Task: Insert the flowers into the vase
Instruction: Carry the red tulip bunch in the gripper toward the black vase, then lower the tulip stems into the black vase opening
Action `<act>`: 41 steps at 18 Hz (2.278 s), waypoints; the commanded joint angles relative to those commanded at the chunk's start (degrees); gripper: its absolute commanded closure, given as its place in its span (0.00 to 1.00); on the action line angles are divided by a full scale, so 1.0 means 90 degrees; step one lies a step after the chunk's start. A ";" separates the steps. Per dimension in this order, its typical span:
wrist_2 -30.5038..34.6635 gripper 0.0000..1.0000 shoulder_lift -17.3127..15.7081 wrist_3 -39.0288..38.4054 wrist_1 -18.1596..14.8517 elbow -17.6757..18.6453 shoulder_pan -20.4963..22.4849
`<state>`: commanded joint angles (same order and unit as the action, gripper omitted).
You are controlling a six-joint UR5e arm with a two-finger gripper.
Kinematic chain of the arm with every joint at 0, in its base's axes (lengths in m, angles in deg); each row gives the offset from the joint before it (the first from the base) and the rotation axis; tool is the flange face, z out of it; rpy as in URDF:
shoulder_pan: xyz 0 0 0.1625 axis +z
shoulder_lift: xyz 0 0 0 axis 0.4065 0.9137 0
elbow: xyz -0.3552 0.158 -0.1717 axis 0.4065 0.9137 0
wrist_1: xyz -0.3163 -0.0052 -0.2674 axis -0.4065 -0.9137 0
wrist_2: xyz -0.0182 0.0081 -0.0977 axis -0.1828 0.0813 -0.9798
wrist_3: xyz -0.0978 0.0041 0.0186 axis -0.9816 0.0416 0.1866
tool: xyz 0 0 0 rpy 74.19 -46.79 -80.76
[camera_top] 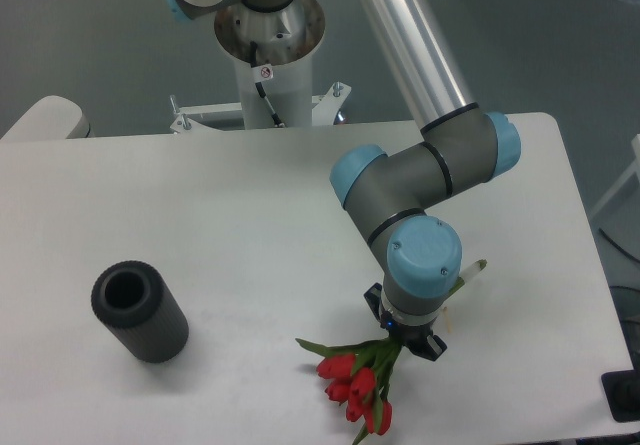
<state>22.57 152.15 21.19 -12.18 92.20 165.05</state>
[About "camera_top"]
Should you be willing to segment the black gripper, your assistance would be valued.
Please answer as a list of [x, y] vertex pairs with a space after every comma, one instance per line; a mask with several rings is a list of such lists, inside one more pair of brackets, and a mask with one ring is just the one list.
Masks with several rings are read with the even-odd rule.
[[391, 304], [380, 283], [374, 283], [364, 293], [364, 299], [381, 327], [400, 339], [414, 356], [437, 361], [447, 350], [446, 343], [432, 332], [433, 312], [411, 315], [401, 311]]

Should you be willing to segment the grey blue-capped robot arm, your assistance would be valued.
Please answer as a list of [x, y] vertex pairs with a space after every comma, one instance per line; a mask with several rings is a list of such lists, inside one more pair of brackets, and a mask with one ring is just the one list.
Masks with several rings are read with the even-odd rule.
[[[462, 280], [462, 245], [428, 209], [512, 169], [521, 140], [505, 115], [473, 100], [426, 0], [359, 1], [421, 139], [393, 155], [359, 146], [336, 162], [330, 182], [383, 270], [365, 295], [376, 320], [433, 361], [446, 348], [432, 326]], [[214, 16], [246, 129], [335, 122], [347, 87], [335, 84], [320, 99], [311, 91], [311, 58], [326, 28], [316, 0], [166, 2], [178, 19]]]

